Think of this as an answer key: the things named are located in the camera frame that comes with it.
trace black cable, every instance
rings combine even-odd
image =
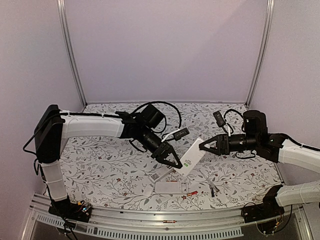
[[[175,140],[174,137],[171,137],[171,138],[169,138],[169,139],[166,139],[167,142],[170,142],[170,141],[173,141],[173,140]]]
[[[236,113],[236,114],[238,114],[241,118],[242,118],[242,120],[244,119],[244,116],[242,115],[242,113],[241,112],[239,112],[239,111],[237,111],[237,110],[235,110],[235,109],[228,109],[227,111],[225,111],[225,113],[224,113],[224,115],[223,115],[223,119],[226,119],[226,115],[228,114],[228,113],[230,113],[230,112],[234,112],[234,113]],[[242,123],[242,126],[241,126],[241,130],[242,130],[242,132],[244,132],[245,131],[245,125]]]
[[[253,204],[257,209],[259,209],[260,211],[262,211],[262,209],[257,205],[257,204],[255,204],[253,201],[251,201],[251,202],[248,202],[248,203],[246,203],[244,206],[243,206],[243,208],[241,209],[241,217],[245,217],[245,215],[244,215],[244,210],[245,210],[245,207],[248,205],[248,204]]]
[[[129,143],[131,144],[131,146],[132,147],[134,147],[136,150],[138,150],[139,152],[141,152],[141,153],[146,153],[147,152],[147,150],[145,149],[144,151],[143,150],[141,150],[140,148],[138,148],[136,145],[134,145],[134,141],[135,140],[129,140]]]
[[[67,233],[67,227],[66,227],[66,225],[64,224],[63,225],[63,228],[64,228],[64,235],[68,238],[68,239],[70,239],[70,240],[73,240],[71,237],[69,237],[69,233]]]
[[[46,189],[48,190],[48,195],[49,195],[49,198],[50,198],[50,201],[51,201],[52,206],[54,207],[56,213],[59,214],[59,217],[62,218],[62,220],[64,221],[64,229],[66,230],[66,226],[67,226],[67,227],[69,228],[70,232],[72,233],[74,239],[75,239],[75,240],[78,240],[76,234],[75,234],[74,231],[72,230],[72,226],[70,226],[69,221],[68,221],[64,216],[62,216],[62,214],[60,214],[60,212],[58,211],[58,209],[57,209],[56,206],[54,205],[54,200],[52,199],[52,196],[51,196],[51,193],[50,193],[50,190],[49,190],[48,185],[46,186]]]
[[[47,118],[43,124],[38,128],[37,131],[35,131],[35,133],[32,135],[32,137],[25,143],[25,145],[22,147],[22,150],[26,153],[29,153],[29,154],[33,154],[35,156],[37,156],[37,154],[33,151],[29,151],[29,150],[26,150],[26,147],[31,143],[31,141],[35,138],[35,136],[39,133],[39,131],[42,129],[42,127],[47,124],[51,119],[55,118],[55,117],[58,117],[60,116],[61,114],[60,113],[57,113],[57,114],[54,114],[52,116],[50,116],[49,118]]]
[[[235,132],[234,129],[231,127],[231,125],[229,123],[227,123],[227,125],[231,129],[230,134],[233,134]],[[226,134],[229,134],[229,132],[225,129],[225,126],[222,126],[222,129]]]
[[[283,229],[285,229],[285,227],[289,224],[289,221],[290,221],[291,216],[292,216],[292,210],[293,210],[293,206],[291,205],[291,210],[290,210],[290,215],[289,215],[288,220],[286,221],[285,225],[284,225],[281,229],[279,229],[278,231],[276,230],[276,231],[274,232],[275,234],[278,233],[278,232],[280,232],[280,231],[282,231]]]
[[[137,107],[135,110],[133,110],[133,112],[131,112],[130,114],[132,115],[132,114],[136,113],[138,110],[140,110],[141,108],[143,108],[144,106],[147,106],[147,105],[149,105],[149,104],[164,104],[164,105],[168,105],[168,106],[174,108],[174,110],[178,113],[178,117],[179,117],[178,129],[181,128],[181,124],[182,124],[181,113],[180,113],[179,109],[178,109],[175,105],[171,104],[170,102],[166,102],[166,101],[149,101],[149,102],[146,102],[146,103],[138,106],[138,107]]]
[[[33,161],[33,168],[34,168],[35,174],[38,176],[38,175],[39,175],[40,164],[38,163],[38,165],[36,166],[36,162],[37,162],[37,161],[38,161],[38,158],[36,158],[36,159]]]
[[[244,119],[244,116],[242,115],[242,113],[235,110],[235,109],[228,109],[227,111],[225,111],[223,118],[226,119],[226,115],[230,112],[234,112],[234,113],[238,114],[242,119]]]
[[[32,135],[32,137],[25,143],[25,145],[22,147],[22,150],[26,153],[33,154],[37,156],[37,154],[34,151],[26,150],[26,147],[31,143],[31,141],[36,137],[36,135],[39,133],[40,130],[42,130],[43,126],[46,125],[51,119],[58,117],[58,116],[95,116],[95,117],[107,117],[107,118],[115,118],[115,119],[121,119],[119,115],[110,115],[110,114],[102,114],[102,113],[85,113],[85,112],[61,112],[54,114],[50,117],[48,117],[42,125],[38,128],[38,130]]]
[[[239,151],[237,151],[236,153],[235,153],[235,156],[238,158],[238,159],[252,159],[252,158],[255,158],[256,157],[256,154],[254,153],[254,150],[251,150],[250,151],[250,154],[251,154],[251,156],[238,156],[238,153],[240,153]]]
[[[285,134],[285,133],[282,133],[282,134],[284,134],[291,142],[293,142],[294,144],[298,145],[299,147],[320,152],[320,148],[317,148],[317,147],[314,147],[314,146],[304,145],[304,144],[302,144],[302,143],[300,143],[300,142],[297,142],[296,140],[294,140],[294,139],[293,139],[292,137],[290,137],[289,135],[287,135],[287,134]]]

